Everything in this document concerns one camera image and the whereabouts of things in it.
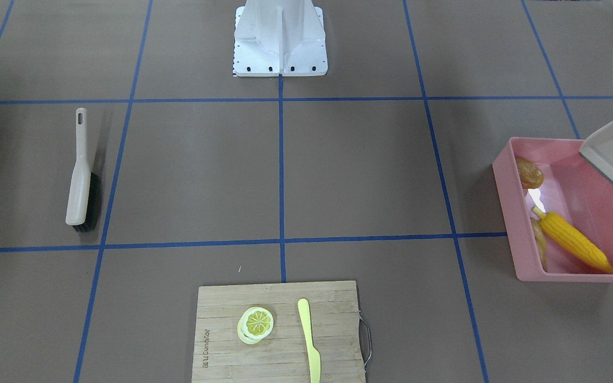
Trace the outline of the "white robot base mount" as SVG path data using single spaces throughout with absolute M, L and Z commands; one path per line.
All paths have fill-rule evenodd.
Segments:
M 328 73 L 324 13 L 312 1 L 248 1 L 234 22 L 234 76 Z

